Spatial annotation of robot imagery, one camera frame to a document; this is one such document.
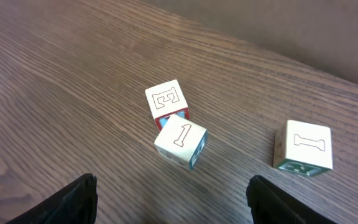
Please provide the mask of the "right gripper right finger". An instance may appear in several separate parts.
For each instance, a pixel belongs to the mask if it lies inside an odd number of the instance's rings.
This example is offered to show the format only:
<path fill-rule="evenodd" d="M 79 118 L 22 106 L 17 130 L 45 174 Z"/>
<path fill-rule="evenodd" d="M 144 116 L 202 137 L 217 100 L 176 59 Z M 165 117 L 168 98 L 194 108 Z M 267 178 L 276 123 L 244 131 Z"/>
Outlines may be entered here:
<path fill-rule="evenodd" d="M 246 197 L 255 224 L 335 224 L 261 175 L 250 179 Z"/>

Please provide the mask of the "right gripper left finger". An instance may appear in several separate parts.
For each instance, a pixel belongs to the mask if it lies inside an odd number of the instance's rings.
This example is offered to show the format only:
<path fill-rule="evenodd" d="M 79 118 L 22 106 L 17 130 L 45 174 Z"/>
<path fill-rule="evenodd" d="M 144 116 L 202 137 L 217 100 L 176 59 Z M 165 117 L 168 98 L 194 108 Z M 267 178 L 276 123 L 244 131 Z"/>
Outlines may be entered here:
<path fill-rule="evenodd" d="M 97 178 L 86 173 L 7 224 L 94 224 Z"/>

